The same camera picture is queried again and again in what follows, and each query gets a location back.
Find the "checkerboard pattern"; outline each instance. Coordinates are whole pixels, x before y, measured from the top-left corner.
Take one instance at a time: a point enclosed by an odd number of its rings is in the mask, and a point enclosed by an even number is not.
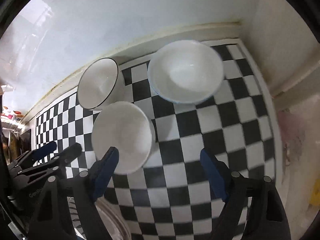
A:
[[[209,238],[223,202],[211,191],[200,164],[202,148],[245,177],[275,178],[272,127],[252,69],[237,44],[212,48],[223,60],[225,79],[215,95],[199,105],[176,105],[158,96],[148,82],[149,62],[122,71],[124,100],[140,107],[156,130],[146,164],[133,174],[114,174],[104,195],[126,220],[132,239]],[[36,119],[37,147],[57,142],[48,159],[79,142],[84,152],[67,167],[67,175],[90,168],[95,161],[91,132],[98,114],[81,108],[76,94],[63,98]],[[244,230],[247,206],[235,239]]]

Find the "bolt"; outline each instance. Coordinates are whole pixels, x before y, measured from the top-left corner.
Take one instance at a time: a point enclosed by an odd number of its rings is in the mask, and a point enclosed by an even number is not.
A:
[[[50,176],[48,179],[49,182],[54,182],[55,180],[56,180],[55,176]]]
[[[263,180],[264,180],[265,182],[271,182],[271,178],[270,178],[269,176],[264,176],[264,177],[263,177]]]
[[[237,172],[237,171],[233,171],[233,172],[231,172],[231,176],[234,177],[234,178],[239,178],[240,177],[240,173]]]
[[[87,171],[81,171],[80,172],[80,177],[85,177],[88,175],[88,172]]]

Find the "bowl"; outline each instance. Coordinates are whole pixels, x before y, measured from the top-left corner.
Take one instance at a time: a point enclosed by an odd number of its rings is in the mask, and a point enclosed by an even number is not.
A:
[[[199,104],[210,98],[223,80],[218,53],[198,41],[175,41],[152,57],[148,80],[154,91],[167,101]]]
[[[102,110],[124,93],[124,78],[111,58],[93,62],[83,73],[77,90],[79,104],[89,110]]]
[[[115,102],[103,109],[93,124],[92,147],[101,160],[109,147],[119,150],[116,174],[137,171],[148,159],[155,142],[151,120],[136,105]]]

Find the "bowl rim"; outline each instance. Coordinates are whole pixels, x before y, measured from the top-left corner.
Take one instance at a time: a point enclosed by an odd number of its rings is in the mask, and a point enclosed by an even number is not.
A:
[[[80,103],[80,100],[79,100],[79,96],[78,96],[79,86],[80,86],[81,80],[82,80],[83,76],[85,75],[85,73],[87,72],[87,70],[88,70],[93,64],[95,64],[96,62],[98,62],[98,61],[100,61],[100,60],[102,60],[102,59],[111,59],[114,63],[116,63],[116,66],[117,66],[117,76],[116,76],[116,80],[115,80],[115,83],[113,84],[113,87],[112,87],[112,89],[110,90],[109,94],[106,96],[105,99],[102,100],[101,103],[99,103],[97,106],[90,107],[90,108],[86,108],[86,107],[84,107],[84,106]],[[76,94],[76,95],[77,95],[77,97],[78,97],[79,105],[80,105],[82,108],[88,109],[88,110],[92,110],[92,109],[95,109],[95,108],[98,107],[98,106],[101,106],[101,105],[107,100],[107,98],[110,96],[110,94],[112,93],[112,91],[114,90],[114,88],[115,88],[115,86],[116,86],[116,82],[117,82],[117,80],[118,80],[118,77],[119,77],[119,65],[118,65],[118,63],[117,63],[113,58],[111,58],[111,57],[102,57],[102,58],[99,58],[99,59],[95,60],[94,62],[92,62],[92,63],[87,67],[87,69],[83,72],[83,74],[82,74],[82,76],[81,76],[81,78],[80,78],[80,80],[79,80],[79,82],[78,82],[78,88],[77,88],[77,94]]]
[[[158,51],[160,51],[161,49],[163,49],[164,47],[166,47],[166,46],[168,46],[168,45],[171,45],[171,44],[173,44],[173,43],[180,42],[180,41],[183,41],[183,42],[185,42],[185,41],[190,41],[191,43],[198,43],[198,44],[200,44],[200,45],[204,45],[204,46],[212,49],[210,46],[207,46],[206,44],[203,44],[203,43],[200,42],[200,41],[196,41],[196,40],[179,40],[179,41],[173,41],[173,42],[170,42],[170,43],[164,45],[164,46],[163,46],[162,48],[160,48]],[[220,56],[219,53],[216,52],[214,49],[212,49],[212,50],[213,50],[213,52],[219,57],[219,59],[221,60],[221,65],[222,65],[222,68],[221,68],[221,69],[222,69],[222,79],[220,80],[220,83],[219,83],[219,85],[217,86],[217,88],[216,88],[210,95],[206,96],[205,98],[203,98],[203,99],[201,99],[201,100],[199,100],[199,101],[178,101],[178,100],[173,100],[173,99],[170,99],[170,98],[164,96],[162,93],[159,92],[159,90],[155,89],[155,87],[152,85],[151,78],[150,78],[150,71],[151,71],[150,69],[152,69],[152,66],[151,66],[151,68],[150,68],[150,63],[149,63],[148,70],[147,70],[147,76],[148,76],[148,81],[149,81],[150,87],[151,87],[160,97],[162,97],[163,99],[165,99],[165,100],[167,100],[167,101],[169,101],[169,102],[172,102],[172,103],[174,103],[174,104],[195,104],[195,105],[197,105],[197,104],[201,104],[201,103],[205,102],[206,100],[208,100],[209,98],[211,98],[211,97],[219,90],[219,88],[220,88],[220,86],[221,86],[221,84],[222,84],[222,82],[223,82],[223,80],[224,80],[224,75],[225,75],[225,73],[224,73],[224,68],[223,68],[223,63],[222,63],[223,60],[222,60],[221,56]]]
[[[148,158],[149,158],[149,156],[150,156],[150,153],[151,153],[151,150],[152,150],[152,147],[153,147],[155,138],[153,138],[153,133],[152,133],[152,130],[151,130],[151,127],[150,127],[151,124],[153,125],[153,123],[151,122],[151,119],[148,118],[147,115],[141,110],[141,108],[138,107],[138,106],[136,106],[134,103],[130,103],[130,102],[127,102],[127,101],[117,101],[117,102],[114,102],[114,103],[108,105],[108,106],[107,106],[106,108],[104,108],[100,113],[102,113],[103,111],[107,110],[109,106],[112,106],[112,105],[115,105],[115,104],[119,104],[119,103],[122,104],[122,105],[133,106],[133,108],[137,109],[137,110],[143,115],[143,117],[147,120],[147,122],[149,123],[148,131],[150,132],[150,135],[151,135],[150,148],[149,148],[149,150],[148,150],[148,153],[146,154],[146,157],[143,159],[143,162],[141,162],[142,164],[139,165],[137,168],[132,169],[132,170],[126,172],[126,173],[115,172],[115,174],[118,174],[118,175],[125,175],[125,174],[131,174],[131,173],[136,172],[138,169],[140,169],[140,168],[147,162],[147,160],[148,160]],[[100,116],[100,114],[97,116],[94,124],[95,124],[96,121],[98,120],[99,116]],[[91,133],[92,148],[93,148],[93,140],[92,140],[92,138],[93,138],[93,130],[94,130],[94,127],[96,127],[94,124],[93,124],[93,127],[92,127],[92,133]]]

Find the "black and white checkered surface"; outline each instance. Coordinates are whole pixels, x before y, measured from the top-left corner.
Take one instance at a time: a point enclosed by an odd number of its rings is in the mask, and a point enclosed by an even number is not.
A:
[[[199,162],[202,148],[245,177],[275,177],[273,132],[252,69],[237,44],[212,48],[223,60],[225,80],[212,98],[197,106],[175,105],[156,95],[147,79],[148,61],[123,70],[124,100],[140,107],[156,130],[156,144],[143,168],[113,175],[105,192],[133,239],[209,237],[223,202],[210,190]],[[58,145],[41,162],[78,142],[83,153],[67,167],[67,175],[89,169],[95,161],[91,132],[98,114],[81,108],[75,93],[62,96],[36,119],[36,147],[51,140]],[[247,203],[235,239],[241,238],[246,212]]]

